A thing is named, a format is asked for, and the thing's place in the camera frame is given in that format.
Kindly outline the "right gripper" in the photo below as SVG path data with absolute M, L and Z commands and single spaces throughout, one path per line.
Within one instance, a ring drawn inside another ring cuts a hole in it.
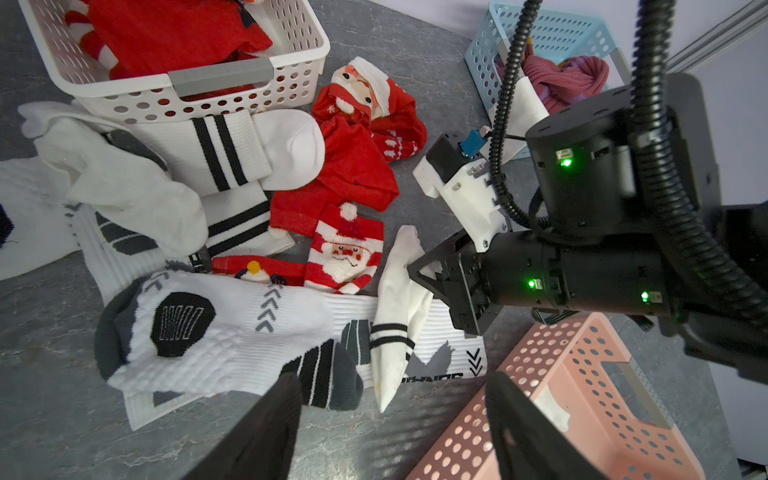
M 502 306 L 491 301 L 481 275 L 481 255 L 464 229 L 407 266 L 411 280 L 448 308 L 455 329 L 483 335 Z

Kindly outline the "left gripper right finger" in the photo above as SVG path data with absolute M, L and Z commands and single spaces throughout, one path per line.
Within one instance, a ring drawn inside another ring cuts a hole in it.
M 485 403 L 501 479 L 605 477 L 504 373 L 486 375 Z

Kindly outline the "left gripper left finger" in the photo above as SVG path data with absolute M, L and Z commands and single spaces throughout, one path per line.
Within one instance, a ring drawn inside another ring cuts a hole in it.
M 283 374 L 187 479 L 286 479 L 302 411 L 301 383 Z

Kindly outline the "white sock black ankle stripes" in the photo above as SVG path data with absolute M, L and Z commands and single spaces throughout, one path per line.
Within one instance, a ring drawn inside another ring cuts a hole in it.
M 433 293 L 413 281 L 408 272 L 423 255 L 417 229 L 401 226 L 379 280 L 370 329 L 373 390 L 380 412 L 397 393 L 433 299 Z

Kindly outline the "plain red fleece sock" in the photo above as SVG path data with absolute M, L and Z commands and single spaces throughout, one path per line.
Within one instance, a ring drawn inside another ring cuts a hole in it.
M 323 122 L 321 132 L 325 161 L 320 173 L 299 189 L 274 194 L 271 227 L 311 236 L 328 205 L 351 202 L 383 212 L 399 196 L 394 172 L 370 131 L 337 116 Z

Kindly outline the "pink purple yellow sock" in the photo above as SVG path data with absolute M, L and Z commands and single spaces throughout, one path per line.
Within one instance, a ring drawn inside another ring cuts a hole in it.
M 596 56 L 575 56 L 556 64 L 534 53 L 528 38 L 516 83 L 510 118 L 523 114 L 541 119 L 601 93 L 609 77 L 608 63 Z

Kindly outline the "red white striped sock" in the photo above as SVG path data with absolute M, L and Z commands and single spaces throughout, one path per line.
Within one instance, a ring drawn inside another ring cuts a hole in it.
M 72 1 L 64 21 L 112 80 L 248 59 L 273 46 L 246 1 Z

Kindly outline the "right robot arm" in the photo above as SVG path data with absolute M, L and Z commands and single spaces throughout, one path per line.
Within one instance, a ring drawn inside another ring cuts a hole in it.
M 675 5 L 643 1 L 632 82 L 550 115 L 524 140 L 539 186 L 527 209 L 502 173 L 536 1 L 523 4 L 493 129 L 494 205 L 518 225 L 484 251 L 457 233 L 408 267 L 456 328 L 482 334 L 505 306 L 623 314 L 686 354 L 767 380 L 767 207 L 706 203 L 716 161 L 703 93 L 669 73 Z M 699 182 L 697 170 L 708 177 Z

